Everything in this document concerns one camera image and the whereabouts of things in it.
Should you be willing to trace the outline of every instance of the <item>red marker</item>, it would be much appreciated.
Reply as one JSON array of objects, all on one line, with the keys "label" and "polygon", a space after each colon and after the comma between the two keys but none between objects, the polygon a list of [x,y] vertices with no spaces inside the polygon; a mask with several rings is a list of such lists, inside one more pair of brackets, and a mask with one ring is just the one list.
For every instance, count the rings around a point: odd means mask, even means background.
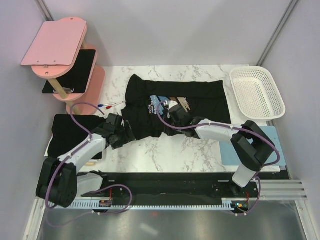
[{"label": "red marker", "polygon": [[111,105],[111,106],[107,106],[105,109],[111,109],[111,108],[113,108],[113,107],[115,107],[115,106],[118,106],[118,105],[120,105],[120,104],[123,104],[124,103],[124,101],[121,101],[121,102],[119,102],[119,103],[116,103],[115,105]]}]

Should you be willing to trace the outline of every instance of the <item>white plastic basket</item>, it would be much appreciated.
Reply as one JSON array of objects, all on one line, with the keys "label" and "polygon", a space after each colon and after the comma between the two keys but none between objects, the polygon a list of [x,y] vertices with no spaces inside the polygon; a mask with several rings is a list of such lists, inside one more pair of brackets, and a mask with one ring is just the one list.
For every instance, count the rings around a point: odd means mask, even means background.
[{"label": "white plastic basket", "polygon": [[281,118],[286,107],[271,73],[260,66],[237,67],[230,80],[241,112],[249,119]]}]

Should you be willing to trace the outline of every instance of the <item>metal floor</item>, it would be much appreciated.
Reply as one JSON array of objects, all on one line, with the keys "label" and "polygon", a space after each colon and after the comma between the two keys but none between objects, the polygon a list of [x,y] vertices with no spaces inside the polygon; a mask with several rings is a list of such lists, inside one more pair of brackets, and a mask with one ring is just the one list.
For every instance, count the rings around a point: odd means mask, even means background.
[{"label": "metal floor", "polygon": [[[55,209],[52,224],[88,210]],[[38,240],[305,240],[293,201],[260,201],[248,216],[219,211],[131,210],[119,215],[84,216],[62,228],[45,221]]]}]

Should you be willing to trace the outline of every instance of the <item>wooden stick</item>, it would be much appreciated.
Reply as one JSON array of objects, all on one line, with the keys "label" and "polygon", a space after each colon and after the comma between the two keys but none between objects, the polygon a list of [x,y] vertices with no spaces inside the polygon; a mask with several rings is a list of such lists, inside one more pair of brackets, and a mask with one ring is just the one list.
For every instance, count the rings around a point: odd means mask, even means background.
[{"label": "wooden stick", "polygon": [[66,91],[63,89],[63,87],[60,85],[60,83],[56,78],[48,79],[48,82],[51,84],[51,86],[60,95],[62,99],[66,99],[68,97],[68,94],[66,93]]},{"label": "wooden stick", "polygon": [[81,48],[83,48],[83,49],[87,48],[87,43],[86,43],[85,40],[83,40],[82,45],[81,45]]},{"label": "wooden stick", "polygon": [[[72,105],[75,104],[73,101],[66,101],[65,103],[69,106],[70,109]],[[78,106],[74,106],[72,110],[76,115],[81,115],[81,111],[79,110]]]},{"label": "wooden stick", "polygon": [[87,162],[86,164],[85,164],[85,166],[95,166],[96,165],[96,162]]}]

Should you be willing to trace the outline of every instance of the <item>black cloth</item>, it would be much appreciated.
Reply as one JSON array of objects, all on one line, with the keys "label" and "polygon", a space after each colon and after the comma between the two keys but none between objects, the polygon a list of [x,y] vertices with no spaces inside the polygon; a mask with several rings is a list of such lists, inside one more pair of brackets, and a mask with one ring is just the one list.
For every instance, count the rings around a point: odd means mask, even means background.
[{"label": "black cloth", "polygon": [[169,132],[159,120],[155,101],[166,98],[185,98],[192,117],[230,124],[230,113],[223,81],[215,82],[163,82],[142,80],[133,75],[125,93],[125,108],[121,110],[124,120],[129,121],[137,140],[149,136],[158,138]]},{"label": "black cloth", "polygon": [[[105,121],[103,117],[93,115],[74,115],[74,118],[89,131]],[[48,157],[52,158],[58,158],[66,154],[88,137],[88,134],[76,125],[71,116],[67,114],[55,115],[52,134],[52,141],[48,148]],[[101,158],[102,153],[100,152],[92,159]]]}]

